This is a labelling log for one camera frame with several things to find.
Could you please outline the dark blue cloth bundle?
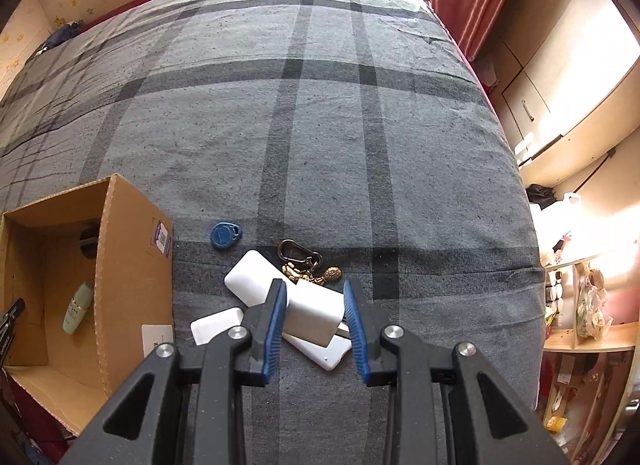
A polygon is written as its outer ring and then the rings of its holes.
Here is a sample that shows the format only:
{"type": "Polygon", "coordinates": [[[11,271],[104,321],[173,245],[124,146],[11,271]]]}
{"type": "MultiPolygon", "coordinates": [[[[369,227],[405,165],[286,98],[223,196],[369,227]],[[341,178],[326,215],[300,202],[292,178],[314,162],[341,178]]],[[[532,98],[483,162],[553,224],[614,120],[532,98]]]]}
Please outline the dark blue cloth bundle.
{"type": "Polygon", "coordinates": [[[55,32],[43,41],[38,48],[38,52],[44,52],[56,48],[67,40],[77,37],[84,27],[83,21],[70,22],[60,26],[55,32]]]}

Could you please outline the wooden shelf with clutter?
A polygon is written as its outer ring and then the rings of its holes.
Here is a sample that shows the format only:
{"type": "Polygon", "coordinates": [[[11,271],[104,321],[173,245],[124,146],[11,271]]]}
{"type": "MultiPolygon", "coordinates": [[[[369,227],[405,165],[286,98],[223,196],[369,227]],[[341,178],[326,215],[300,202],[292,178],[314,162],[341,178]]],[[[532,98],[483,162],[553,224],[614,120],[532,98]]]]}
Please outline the wooden shelf with clutter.
{"type": "Polygon", "coordinates": [[[546,262],[537,413],[572,464],[601,464],[638,404],[639,247],[546,262]]]}

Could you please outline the brown cardboard box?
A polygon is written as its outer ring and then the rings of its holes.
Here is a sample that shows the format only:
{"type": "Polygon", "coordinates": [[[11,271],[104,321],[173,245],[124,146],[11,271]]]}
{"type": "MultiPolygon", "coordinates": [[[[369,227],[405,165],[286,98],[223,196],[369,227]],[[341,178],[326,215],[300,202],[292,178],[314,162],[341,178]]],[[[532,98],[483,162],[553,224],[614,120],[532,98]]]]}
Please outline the brown cardboard box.
{"type": "Polygon", "coordinates": [[[73,435],[172,338],[172,223],[118,173],[7,211],[1,306],[21,303],[4,365],[73,435]]]}

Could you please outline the white remote control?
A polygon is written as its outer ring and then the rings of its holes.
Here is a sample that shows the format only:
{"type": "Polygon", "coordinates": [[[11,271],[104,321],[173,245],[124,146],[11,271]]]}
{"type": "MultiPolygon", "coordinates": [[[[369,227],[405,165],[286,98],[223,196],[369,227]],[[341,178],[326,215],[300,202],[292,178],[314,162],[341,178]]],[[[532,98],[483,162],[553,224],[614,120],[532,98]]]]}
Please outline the white remote control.
{"type": "Polygon", "coordinates": [[[322,370],[334,370],[352,349],[350,339],[338,333],[343,295],[308,281],[292,282],[258,251],[247,251],[224,285],[248,307],[273,301],[283,339],[322,370]]]}

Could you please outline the small white plug adapter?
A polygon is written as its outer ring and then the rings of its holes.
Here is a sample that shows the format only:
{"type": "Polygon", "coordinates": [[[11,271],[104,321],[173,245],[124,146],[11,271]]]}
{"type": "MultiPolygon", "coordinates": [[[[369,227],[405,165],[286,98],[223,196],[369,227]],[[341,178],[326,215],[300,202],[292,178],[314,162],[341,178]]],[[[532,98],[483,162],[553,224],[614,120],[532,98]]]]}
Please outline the small white plug adapter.
{"type": "Polygon", "coordinates": [[[234,326],[240,326],[243,318],[243,310],[234,307],[193,321],[190,329],[194,344],[197,346],[207,345],[217,335],[228,332],[234,326]]]}

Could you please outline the blue key fob tag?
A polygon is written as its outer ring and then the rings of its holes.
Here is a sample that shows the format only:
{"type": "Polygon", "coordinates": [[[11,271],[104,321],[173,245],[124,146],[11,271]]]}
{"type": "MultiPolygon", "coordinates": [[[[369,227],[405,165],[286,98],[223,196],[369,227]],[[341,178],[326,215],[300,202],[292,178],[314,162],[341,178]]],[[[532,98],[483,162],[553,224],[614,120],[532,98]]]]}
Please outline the blue key fob tag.
{"type": "Polygon", "coordinates": [[[238,243],[242,237],[242,228],[233,222],[221,221],[213,226],[209,234],[209,240],[213,248],[225,251],[238,243]]]}

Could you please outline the white plastic bag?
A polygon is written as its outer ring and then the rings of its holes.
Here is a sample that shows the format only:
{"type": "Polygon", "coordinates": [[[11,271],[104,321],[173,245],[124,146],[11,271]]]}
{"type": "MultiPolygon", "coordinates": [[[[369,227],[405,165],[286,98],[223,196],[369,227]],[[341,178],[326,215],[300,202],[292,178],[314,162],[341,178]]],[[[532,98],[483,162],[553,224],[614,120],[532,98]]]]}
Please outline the white plastic bag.
{"type": "Polygon", "coordinates": [[[560,263],[562,254],[573,237],[582,215],[582,196],[565,193],[546,208],[539,204],[529,204],[539,248],[540,263],[551,267],[560,263]]]}

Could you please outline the teal cosmetic bottle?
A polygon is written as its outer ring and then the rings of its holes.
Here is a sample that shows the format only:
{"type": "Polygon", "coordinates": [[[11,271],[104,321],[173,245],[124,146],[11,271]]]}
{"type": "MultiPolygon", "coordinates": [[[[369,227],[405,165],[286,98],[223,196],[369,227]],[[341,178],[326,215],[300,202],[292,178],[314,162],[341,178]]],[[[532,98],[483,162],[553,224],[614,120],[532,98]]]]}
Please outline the teal cosmetic bottle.
{"type": "Polygon", "coordinates": [[[73,335],[77,331],[80,323],[91,308],[92,300],[92,286],[87,282],[82,283],[70,300],[64,315],[62,326],[66,334],[73,335]]]}

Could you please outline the cream wardrobe cabinet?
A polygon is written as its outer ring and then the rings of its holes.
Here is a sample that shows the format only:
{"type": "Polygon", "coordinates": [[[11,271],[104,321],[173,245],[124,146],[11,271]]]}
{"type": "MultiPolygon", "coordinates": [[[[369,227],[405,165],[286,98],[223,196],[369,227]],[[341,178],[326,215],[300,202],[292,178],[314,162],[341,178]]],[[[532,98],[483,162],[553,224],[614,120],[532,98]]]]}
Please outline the cream wardrobe cabinet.
{"type": "Polygon", "coordinates": [[[562,182],[639,126],[631,0],[506,0],[478,64],[525,185],[562,182]]]}

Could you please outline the keys with carabiner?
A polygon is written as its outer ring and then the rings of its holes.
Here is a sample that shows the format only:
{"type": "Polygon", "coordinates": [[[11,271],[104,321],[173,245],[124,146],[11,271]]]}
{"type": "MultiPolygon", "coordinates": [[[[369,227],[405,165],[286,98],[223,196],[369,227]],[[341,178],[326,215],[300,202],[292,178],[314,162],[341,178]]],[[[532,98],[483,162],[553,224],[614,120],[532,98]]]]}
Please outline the keys with carabiner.
{"type": "Polygon", "coordinates": [[[343,272],[337,266],[327,266],[319,251],[313,251],[291,239],[278,245],[281,272],[293,283],[306,281],[323,286],[337,283],[343,272]]]}

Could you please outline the large white charger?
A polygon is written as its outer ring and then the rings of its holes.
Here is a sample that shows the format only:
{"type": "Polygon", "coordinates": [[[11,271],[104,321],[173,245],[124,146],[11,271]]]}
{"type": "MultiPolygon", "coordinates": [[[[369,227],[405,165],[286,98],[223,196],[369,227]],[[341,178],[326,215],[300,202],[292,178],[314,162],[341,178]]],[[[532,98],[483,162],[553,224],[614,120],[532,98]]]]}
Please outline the large white charger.
{"type": "Polygon", "coordinates": [[[332,289],[300,280],[286,282],[286,315],[283,333],[326,347],[344,317],[344,298],[332,289]]]}

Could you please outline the black charger cube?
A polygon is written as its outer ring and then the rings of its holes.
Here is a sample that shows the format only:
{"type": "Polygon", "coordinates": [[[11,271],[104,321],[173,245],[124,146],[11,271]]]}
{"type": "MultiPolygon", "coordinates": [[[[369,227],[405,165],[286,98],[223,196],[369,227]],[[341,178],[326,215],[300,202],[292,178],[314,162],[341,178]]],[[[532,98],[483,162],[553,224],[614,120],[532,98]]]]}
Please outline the black charger cube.
{"type": "Polygon", "coordinates": [[[90,260],[96,259],[98,255],[100,227],[97,224],[88,226],[87,229],[82,230],[79,235],[78,245],[81,254],[90,260]]]}

